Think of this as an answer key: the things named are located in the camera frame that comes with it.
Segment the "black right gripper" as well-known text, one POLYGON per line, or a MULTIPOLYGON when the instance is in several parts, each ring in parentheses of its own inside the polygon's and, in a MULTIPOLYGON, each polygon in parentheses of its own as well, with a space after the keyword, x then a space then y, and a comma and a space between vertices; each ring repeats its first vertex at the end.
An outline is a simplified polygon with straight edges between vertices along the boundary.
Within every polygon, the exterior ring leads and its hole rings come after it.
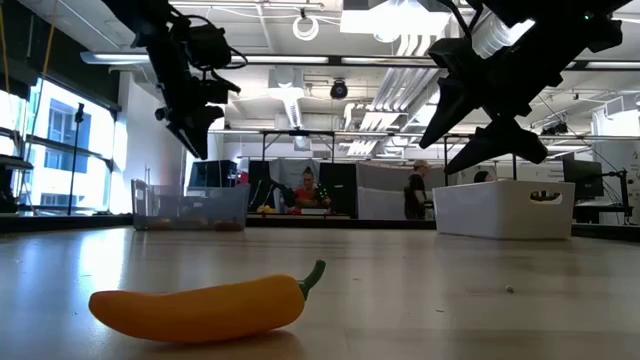
MULTIPOLYGON (((492 118, 528 115, 529 102, 545 87, 558 85, 566 67, 566 40, 551 34, 524 34, 511 45, 494 48, 492 53, 484 44, 474 44, 471 50, 476 56, 472 91, 451 75, 437 81, 440 99, 419 142, 420 148, 437 142, 477 108, 492 118)), ((540 164, 548 156, 548 149, 535 133, 514 120, 492 121, 487 127, 476 129, 448 162, 445 173, 455 174, 506 154, 540 164)))

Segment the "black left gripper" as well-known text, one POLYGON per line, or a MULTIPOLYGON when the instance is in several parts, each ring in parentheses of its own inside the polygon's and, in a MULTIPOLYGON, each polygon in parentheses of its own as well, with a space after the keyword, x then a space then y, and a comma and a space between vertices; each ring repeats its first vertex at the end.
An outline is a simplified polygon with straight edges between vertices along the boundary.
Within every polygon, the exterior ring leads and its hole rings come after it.
POLYGON ((215 71, 203 77, 187 72, 157 74, 164 106, 155 111, 157 120, 168 121, 167 129, 195 157, 208 157, 208 131, 224 111, 219 105, 228 103, 229 93, 239 94, 241 88, 219 76, 215 71))

